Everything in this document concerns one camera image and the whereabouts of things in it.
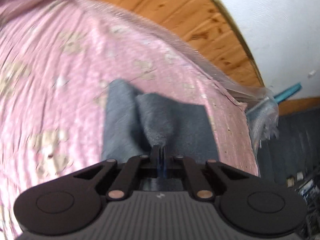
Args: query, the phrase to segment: pink fabric with pattern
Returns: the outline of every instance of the pink fabric with pattern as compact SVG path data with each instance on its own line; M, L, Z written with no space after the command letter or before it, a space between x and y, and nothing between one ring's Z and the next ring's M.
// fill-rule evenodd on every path
M220 160L257 175L245 106L156 36L74 0L0 0L0 24L0 205L8 214L0 228L8 239L20 233L12 207L21 191L99 162L116 78L205 105Z

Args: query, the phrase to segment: wooden paneling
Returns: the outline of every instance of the wooden paneling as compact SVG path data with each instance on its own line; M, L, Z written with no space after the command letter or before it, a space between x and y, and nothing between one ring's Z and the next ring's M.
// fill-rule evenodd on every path
M176 33L238 83L261 86L237 36L212 0L103 0Z

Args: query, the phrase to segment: wooden baseboard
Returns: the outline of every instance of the wooden baseboard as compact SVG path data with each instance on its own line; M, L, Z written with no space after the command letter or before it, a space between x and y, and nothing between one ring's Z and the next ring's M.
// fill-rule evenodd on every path
M279 115L291 114L320 106L320 98L287 100L279 104Z

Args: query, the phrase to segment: gray cloth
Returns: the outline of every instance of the gray cloth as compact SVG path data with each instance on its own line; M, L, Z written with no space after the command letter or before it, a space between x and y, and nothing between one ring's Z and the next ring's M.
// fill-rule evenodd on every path
M218 150L204 106L183 104L158 94L143 94L124 80L109 85L101 160L125 163L148 154L154 145L169 155L218 160Z

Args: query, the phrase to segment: plastic wrap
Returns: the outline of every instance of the plastic wrap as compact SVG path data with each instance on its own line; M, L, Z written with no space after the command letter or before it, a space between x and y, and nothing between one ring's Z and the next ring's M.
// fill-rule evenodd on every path
M265 97L246 111L252 150L257 158L261 141L278 136L278 104L273 97Z
M273 93L271 90L267 88L245 87L234 82L220 69L214 67L212 63L200 53L182 41L177 35L146 18L104 2L91 0L90 3L94 5L94 9L97 10L100 15L112 14L117 18L131 23L142 32L161 38L199 66L206 74L218 81L233 98L239 102L246 103L247 109L249 110L246 115L255 157L257 157L260 142L265 139L270 139L274 134L277 135L276 127L278 125L279 110L277 103L272 97Z

